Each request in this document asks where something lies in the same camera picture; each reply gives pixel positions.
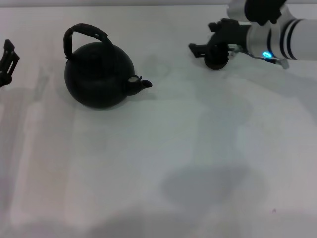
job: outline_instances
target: white table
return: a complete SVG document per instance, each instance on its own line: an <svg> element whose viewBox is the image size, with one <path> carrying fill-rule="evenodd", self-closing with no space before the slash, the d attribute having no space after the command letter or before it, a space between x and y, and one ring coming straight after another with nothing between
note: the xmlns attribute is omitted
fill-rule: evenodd
<svg viewBox="0 0 317 238"><path fill-rule="evenodd" d="M316 18L317 5L291 6ZM225 6L0 9L21 60L0 90L1 238L315 238L317 63L238 55L218 72L189 43ZM109 34L153 88L111 110L75 102L63 35ZM74 47L91 39L74 35Z"/></svg>

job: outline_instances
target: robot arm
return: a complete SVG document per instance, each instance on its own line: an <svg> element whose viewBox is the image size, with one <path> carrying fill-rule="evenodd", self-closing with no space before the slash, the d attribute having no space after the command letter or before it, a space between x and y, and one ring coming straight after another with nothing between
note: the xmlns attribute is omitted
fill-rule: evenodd
<svg viewBox="0 0 317 238"><path fill-rule="evenodd" d="M215 34L206 45L190 44L195 57L204 57L211 69L222 69L242 52L288 68L287 60L317 60L317 20L296 19L286 0L233 0L230 19L209 24Z"/></svg>

